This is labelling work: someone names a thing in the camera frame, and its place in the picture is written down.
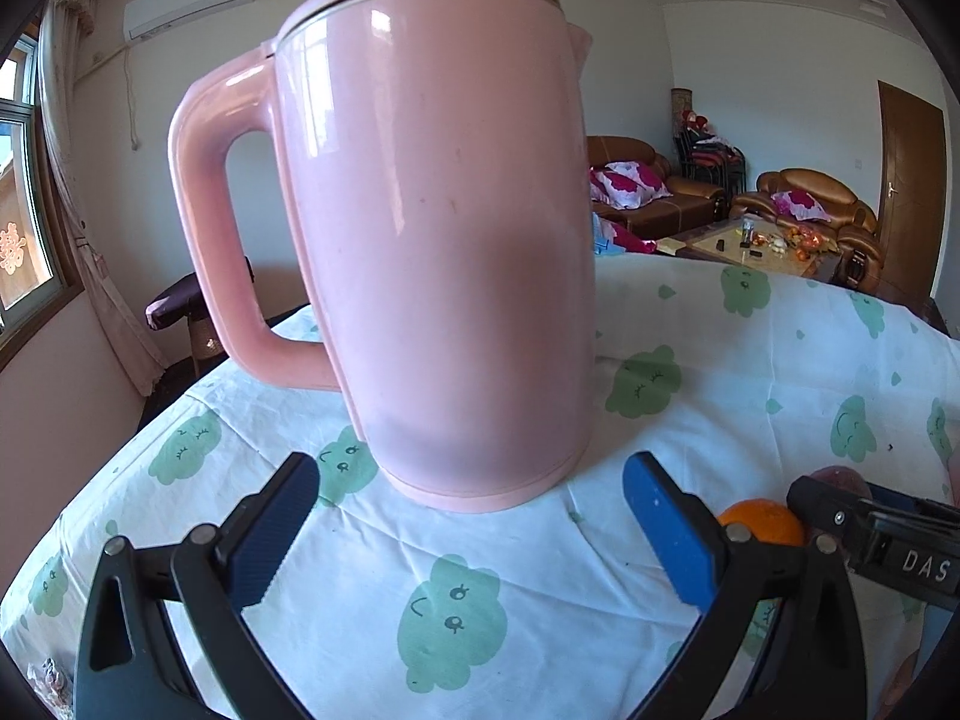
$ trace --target sofa backrest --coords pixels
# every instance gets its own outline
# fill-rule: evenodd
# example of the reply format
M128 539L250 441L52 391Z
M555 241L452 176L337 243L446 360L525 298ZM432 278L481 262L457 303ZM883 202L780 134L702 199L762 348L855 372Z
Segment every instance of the sofa backrest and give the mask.
M661 178L670 175L670 162L645 141L622 135L587 135L587 160L591 167L609 162L642 162L652 167Z
M757 178L757 189L774 194L775 191L800 189L808 191L832 217L827 223L839 229L846 224L855 224L867 232L877 229L877 215L853 190L831 175L809 167L789 167L779 172L765 172Z

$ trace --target kettle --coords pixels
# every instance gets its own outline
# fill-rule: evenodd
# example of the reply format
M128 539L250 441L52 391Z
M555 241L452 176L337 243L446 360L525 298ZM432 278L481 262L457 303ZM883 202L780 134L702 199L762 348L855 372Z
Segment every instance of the kettle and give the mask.
M523 503L589 440L589 44L559 0L309 0L171 124L224 348L268 384L342 391L386 477L429 506ZM251 130L274 141L323 343L257 306L224 167Z

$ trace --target wooden door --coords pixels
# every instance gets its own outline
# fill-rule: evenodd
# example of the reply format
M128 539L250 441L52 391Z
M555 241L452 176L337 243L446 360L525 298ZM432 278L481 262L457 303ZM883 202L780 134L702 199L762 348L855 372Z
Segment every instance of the wooden door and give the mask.
M944 112L880 81L883 185L877 296L923 312L940 256L947 191Z

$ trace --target orange fruit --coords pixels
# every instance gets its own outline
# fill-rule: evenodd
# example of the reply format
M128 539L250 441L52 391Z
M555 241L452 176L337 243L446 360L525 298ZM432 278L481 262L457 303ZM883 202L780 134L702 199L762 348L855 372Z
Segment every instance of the orange fruit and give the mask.
M733 504L717 519L724 526L742 522L757 539L771 544L802 547L806 543L803 522L784 504L765 498L751 498Z

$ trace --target kettle spout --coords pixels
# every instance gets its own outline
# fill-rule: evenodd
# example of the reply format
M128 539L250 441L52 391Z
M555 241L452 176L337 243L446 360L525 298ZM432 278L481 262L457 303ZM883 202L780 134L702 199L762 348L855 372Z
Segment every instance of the kettle spout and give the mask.
M584 65L587 64L587 57L590 54L590 46L593 45L593 36L582 26L567 22L566 30L570 34L570 46L573 47L573 58L577 62L577 76L582 76Z

